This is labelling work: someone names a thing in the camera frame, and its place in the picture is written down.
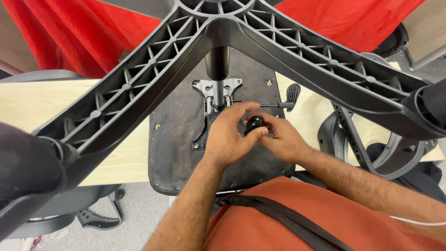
black strap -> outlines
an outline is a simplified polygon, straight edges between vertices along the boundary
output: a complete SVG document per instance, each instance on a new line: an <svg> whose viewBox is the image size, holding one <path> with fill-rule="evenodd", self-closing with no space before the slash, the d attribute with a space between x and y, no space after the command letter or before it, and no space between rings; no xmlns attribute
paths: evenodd
<svg viewBox="0 0 446 251"><path fill-rule="evenodd" d="M260 196L229 195L220 200L230 205L253 207L275 218L317 251L337 250L331 244L342 250L353 250L307 217L271 199Z"/></svg>

white cable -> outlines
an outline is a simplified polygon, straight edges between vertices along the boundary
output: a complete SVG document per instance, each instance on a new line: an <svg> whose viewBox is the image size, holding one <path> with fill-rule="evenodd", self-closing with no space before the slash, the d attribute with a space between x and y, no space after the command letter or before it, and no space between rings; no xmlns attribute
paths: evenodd
<svg viewBox="0 0 446 251"><path fill-rule="evenodd" d="M415 225L420 225L420 226L446 226L446 222L440 222L440 223L422 223L422 222L415 222L415 221L411 221L411 220L406 220L403 218L399 218L399 217L395 217L395 216L391 216L392 218L402 221L402 222L408 222L408 223L412 223Z"/></svg>

table surface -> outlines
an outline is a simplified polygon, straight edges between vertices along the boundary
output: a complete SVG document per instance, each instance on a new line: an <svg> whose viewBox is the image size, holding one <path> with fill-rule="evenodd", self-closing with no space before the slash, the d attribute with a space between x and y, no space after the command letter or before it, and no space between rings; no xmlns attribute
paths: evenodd
<svg viewBox="0 0 446 251"><path fill-rule="evenodd" d="M276 73L282 99L292 80ZM31 132L58 114L90 89L98 79L1 84L0 121ZM302 86L296 107L286 118L304 140L319 149L317 133L333 112L328 99ZM387 143L390 131L360 116L355 119L365 146ZM147 117L80 185L119 184L148 181L149 117ZM358 165L349 146L348 162ZM437 146L422 161L442 160Z"/></svg>

hairy arm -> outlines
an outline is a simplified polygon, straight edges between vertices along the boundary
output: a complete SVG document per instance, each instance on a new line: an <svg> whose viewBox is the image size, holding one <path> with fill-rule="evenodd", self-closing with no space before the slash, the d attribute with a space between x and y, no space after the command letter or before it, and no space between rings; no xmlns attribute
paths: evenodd
<svg viewBox="0 0 446 251"><path fill-rule="evenodd" d="M286 119L267 113L250 116L254 115L261 116L274 134L273 138L263 137L262 144L279 159L305 168L331 191L391 216L425 223L446 222L445 204L313 149ZM446 242L446 226L405 224L421 235Z"/></svg>
<svg viewBox="0 0 446 251"><path fill-rule="evenodd" d="M147 241L144 251L201 250L224 170L268 133L265 127L259 127L243 138L237 130L245 112L259 107L260 104L252 101L233 104L212 123L203 159Z"/></svg>

orange shirt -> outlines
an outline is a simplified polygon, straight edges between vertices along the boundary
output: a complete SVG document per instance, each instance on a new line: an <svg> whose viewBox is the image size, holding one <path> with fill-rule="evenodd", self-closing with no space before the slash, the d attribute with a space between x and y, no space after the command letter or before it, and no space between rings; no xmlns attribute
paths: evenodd
<svg viewBox="0 0 446 251"><path fill-rule="evenodd" d="M277 177L241 195L275 200L312 220L354 250L446 250L398 220L326 189ZM313 250L280 221L242 206L224 206L209 221L204 250Z"/></svg>

